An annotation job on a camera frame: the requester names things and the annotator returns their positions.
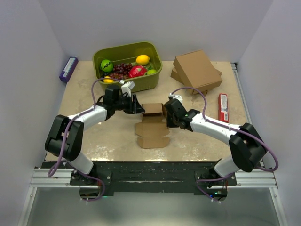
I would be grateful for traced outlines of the brown cardboard box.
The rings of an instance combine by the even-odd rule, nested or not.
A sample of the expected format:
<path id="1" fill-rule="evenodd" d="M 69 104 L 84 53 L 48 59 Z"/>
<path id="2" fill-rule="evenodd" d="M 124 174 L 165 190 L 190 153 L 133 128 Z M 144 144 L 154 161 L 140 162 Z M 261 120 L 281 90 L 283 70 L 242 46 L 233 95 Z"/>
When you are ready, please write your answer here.
<path id="1" fill-rule="evenodd" d="M 170 143 L 166 110 L 162 103 L 142 104 L 142 121 L 135 124 L 137 143 L 143 149 L 164 148 Z"/>

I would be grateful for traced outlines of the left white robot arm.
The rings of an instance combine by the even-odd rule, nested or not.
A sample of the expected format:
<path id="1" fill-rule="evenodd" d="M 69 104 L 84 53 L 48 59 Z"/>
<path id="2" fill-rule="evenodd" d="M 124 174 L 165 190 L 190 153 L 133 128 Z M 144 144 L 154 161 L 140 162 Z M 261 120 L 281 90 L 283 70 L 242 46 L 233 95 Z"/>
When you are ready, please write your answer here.
<path id="1" fill-rule="evenodd" d="M 54 175 L 60 161 L 65 159 L 73 168 L 81 172 L 81 180 L 87 185 L 97 181 L 97 172 L 92 170 L 93 162 L 82 152 L 83 133 L 88 128 L 108 120 L 116 111 L 126 114 L 140 114 L 145 110 L 132 93 L 135 83 L 126 82 L 121 86 L 111 84 L 103 96 L 94 100 L 92 107 L 78 114 L 57 115 L 45 142 L 45 150 L 58 157 L 48 176 Z"/>

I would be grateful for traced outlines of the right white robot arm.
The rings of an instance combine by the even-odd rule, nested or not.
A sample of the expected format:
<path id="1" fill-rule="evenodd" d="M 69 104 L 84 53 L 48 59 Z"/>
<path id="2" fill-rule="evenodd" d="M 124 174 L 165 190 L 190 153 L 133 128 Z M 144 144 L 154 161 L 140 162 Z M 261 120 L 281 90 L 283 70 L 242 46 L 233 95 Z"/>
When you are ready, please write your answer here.
<path id="1" fill-rule="evenodd" d="M 213 137 L 229 148 L 231 155 L 218 160 L 211 169 L 200 176 L 220 185 L 226 177 L 242 170 L 251 172 L 267 153 L 257 130 L 250 123 L 242 126 L 227 124 L 205 116 L 198 110 L 186 110 L 178 99 L 170 99 L 164 104 L 167 113 L 167 125 Z"/>

